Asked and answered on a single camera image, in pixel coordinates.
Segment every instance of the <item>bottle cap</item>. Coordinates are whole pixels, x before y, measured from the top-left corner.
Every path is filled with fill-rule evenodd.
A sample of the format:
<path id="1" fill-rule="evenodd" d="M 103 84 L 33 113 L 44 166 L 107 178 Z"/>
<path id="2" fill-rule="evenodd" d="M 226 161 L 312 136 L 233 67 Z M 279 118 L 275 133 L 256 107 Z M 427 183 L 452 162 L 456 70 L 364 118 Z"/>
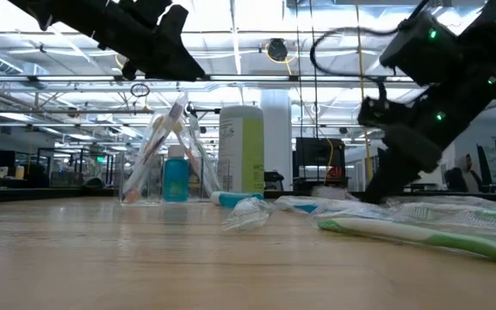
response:
<path id="1" fill-rule="evenodd" d="M 183 146 L 168 146 L 168 158 L 184 158 Z"/>

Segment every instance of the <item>person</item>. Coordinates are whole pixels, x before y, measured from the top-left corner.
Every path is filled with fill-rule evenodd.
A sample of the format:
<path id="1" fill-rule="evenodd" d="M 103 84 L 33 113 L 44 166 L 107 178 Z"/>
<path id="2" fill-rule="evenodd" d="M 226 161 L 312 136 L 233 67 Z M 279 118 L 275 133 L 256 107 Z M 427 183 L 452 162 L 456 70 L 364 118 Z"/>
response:
<path id="1" fill-rule="evenodd" d="M 470 194 L 482 191 L 481 179 L 472 170 L 470 154 L 457 159 L 456 167 L 445 173 L 445 179 L 449 190 Z"/>

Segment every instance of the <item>blue bottle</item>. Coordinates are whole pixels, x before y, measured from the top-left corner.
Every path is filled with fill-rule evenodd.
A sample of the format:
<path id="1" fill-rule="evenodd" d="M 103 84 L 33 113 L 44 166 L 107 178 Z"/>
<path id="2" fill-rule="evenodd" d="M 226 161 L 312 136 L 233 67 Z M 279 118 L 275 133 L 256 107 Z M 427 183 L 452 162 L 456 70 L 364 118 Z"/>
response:
<path id="1" fill-rule="evenodd" d="M 184 158 L 183 146 L 170 146 L 164 163 L 164 190 L 166 202 L 186 202 L 189 199 L 189 162 Z"/>

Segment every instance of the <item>desk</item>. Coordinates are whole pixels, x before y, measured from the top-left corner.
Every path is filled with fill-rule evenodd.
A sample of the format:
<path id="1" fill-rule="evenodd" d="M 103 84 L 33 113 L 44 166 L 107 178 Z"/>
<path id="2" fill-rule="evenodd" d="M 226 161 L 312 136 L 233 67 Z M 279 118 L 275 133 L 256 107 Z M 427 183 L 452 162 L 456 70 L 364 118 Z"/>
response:
<path id="1" fill-rule="evenodd" d="M 209 205 L 0 203 L 0 309 L 496 309 L 496 263 Z"/>

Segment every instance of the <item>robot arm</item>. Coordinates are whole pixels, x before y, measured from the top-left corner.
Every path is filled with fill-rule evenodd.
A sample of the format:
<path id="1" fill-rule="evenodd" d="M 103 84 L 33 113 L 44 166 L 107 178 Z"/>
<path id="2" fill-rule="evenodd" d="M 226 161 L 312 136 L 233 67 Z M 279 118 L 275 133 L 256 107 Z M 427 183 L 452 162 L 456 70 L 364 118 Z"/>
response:
<path id="1" fill-rule="evenodd" d="M 385 132 L 388 146 L 363 199 L 379 202 L 437 168 L 442 152 L 496 99 L 496 0 L 458 37 L 427 12 L 400 25 L 380 57 L 429 86 L 413 102 L 366 98 L 358 121 Z"/>
<path id="2" fill-rule="evenodd" d="M 63 22 L 127 57 L 122 68 L 127 79 L 140 70 L 147 78 L 195 81 L 204 70 L 190 56 L 181 41 L 189 13 L 171 0 L 9 0 L 30 14 L 46 31 Z"/>

